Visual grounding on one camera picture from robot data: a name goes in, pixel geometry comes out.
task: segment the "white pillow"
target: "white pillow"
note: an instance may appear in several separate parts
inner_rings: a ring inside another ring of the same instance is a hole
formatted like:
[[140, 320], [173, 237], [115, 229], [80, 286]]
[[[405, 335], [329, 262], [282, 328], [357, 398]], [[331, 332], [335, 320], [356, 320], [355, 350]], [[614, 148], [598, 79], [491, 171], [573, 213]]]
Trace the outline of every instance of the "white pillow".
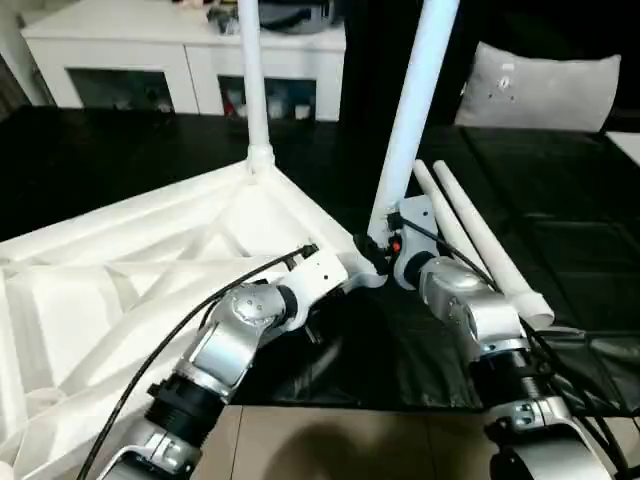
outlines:
[[480, 43], [457, 125], [595, 132], [609, 115], [620, 55], [595, 61], [524, 58]]

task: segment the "white tube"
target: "white tube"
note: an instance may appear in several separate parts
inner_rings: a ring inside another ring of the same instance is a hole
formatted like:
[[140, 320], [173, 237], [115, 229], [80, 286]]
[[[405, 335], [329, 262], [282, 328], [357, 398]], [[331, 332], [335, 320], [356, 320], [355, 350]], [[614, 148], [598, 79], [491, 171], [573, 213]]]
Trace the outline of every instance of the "white tube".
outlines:
[[263, 161], [273, 164], [273, 150], [269, 144], [267, 101], [264, 92], [264, 76], [260, 59], [260, 18], [258, 0], [239, 0], [238, 17], [244, 57], [244, 90], [247, 97], [249, 123], [249, 163], [255, 171], [263, 167]]
[[553, 310], [542, 295], [531, 290], [449, 167], [439, 160], [433, 168], [493, 278], [520, 316], [535, 329], [551, 325], [554, 318]]
[[460, 225], [458, 217], [456, 217], [456, 214], [451, 210], [449, 202], [447, 202], [447, 199], [442, 195], [440, 188], [422, 160], [416, 160], [416, 163], [413, 166], [413, 173], [415, 174], [422, 191], [431, 200], [436, 222], [438, 222], [438, 227], [440, 227], [445, 240], [466, 255], [469, 260], [480, 267], [484, 273], [489, 275], [487, 267], [484, 265], [482, 259], [478, 255], [478, 252], [476, 252], [476, 249], [473, 247], [473, 244], [471, 243], [471, 240], [469, 240], [464, 228]]
[[368, 234], [386, 246], [386, 217], [404, 198], [447, 51], [459, 0], [424, 0], [387, 155], [373, 203]]

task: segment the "wooden floor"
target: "wooden floor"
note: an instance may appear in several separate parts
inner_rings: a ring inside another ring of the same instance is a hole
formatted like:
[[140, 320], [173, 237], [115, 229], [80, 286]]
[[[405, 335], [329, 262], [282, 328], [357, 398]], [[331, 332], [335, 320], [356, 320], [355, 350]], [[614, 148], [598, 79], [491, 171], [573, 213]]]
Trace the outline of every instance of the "wooden floor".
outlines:
[[[619, 422], [633, 465], [638, 435]], [[496, 447], [478, 415], [228, 407], [204, 451], [196, 480], [488, 480]]]

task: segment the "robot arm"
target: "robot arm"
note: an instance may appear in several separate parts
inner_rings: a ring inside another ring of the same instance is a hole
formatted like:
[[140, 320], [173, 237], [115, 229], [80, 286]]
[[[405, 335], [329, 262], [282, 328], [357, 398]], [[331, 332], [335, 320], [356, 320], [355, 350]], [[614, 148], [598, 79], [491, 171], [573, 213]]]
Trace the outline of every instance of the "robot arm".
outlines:
[[230, 290], [171, 376], [149, 388], [151, 406], [98, 479], [188, 479], [257, 350], [302, 326], [313, 304], [346, 279], [338, 258], [319, 251], [277, 283]]
[[492, 422], [499, 447], [494, 480], [610, 479], [564, 400], [549, 386], [549, 370], [531, 354], [518, 313], [473, 271], [448, 257], [420, 269], [417, 285], [433, 314], [459, 343], [463, 361]]

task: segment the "black tablecloth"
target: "black tablecloth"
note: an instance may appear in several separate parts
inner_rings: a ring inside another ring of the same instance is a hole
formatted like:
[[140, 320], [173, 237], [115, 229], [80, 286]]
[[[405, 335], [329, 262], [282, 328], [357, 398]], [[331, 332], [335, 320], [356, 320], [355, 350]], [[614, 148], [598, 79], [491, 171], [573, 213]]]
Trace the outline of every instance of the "black tablecloth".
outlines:
[[[300, 188], [365, 231], [382, 139], [282, 123], [272, 142]], [[246, 125], [216, 117], [25, 108], [0, 124], [0, 240], [236, 162], [246, 144]], [[603, 413], [640, 413], [640, 168], [606, 137], [566, 132], [428, 129], [420, 156], [447, 161], [555, 325], [574, 328], [545, 337], [619, 406]], [[328, 299], [309, 323], [320, 342], [267, 346], [236, 402], [481, 408], [449, 331], [392, 282]]]

